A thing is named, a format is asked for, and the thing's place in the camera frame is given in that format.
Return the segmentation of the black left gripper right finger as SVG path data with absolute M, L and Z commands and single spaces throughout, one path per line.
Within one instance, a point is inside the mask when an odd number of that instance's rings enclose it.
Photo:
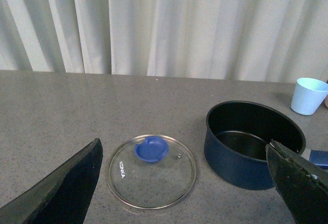
M 295 223 L 327 223 L 327 170 L 277 141 L 265 148 L 275 188 Z

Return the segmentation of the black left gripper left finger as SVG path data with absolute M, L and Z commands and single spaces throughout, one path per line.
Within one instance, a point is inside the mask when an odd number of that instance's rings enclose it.
M 1 223 L 83 223 L 98 183 L 99 138 L 29 190 L 1 207 Z

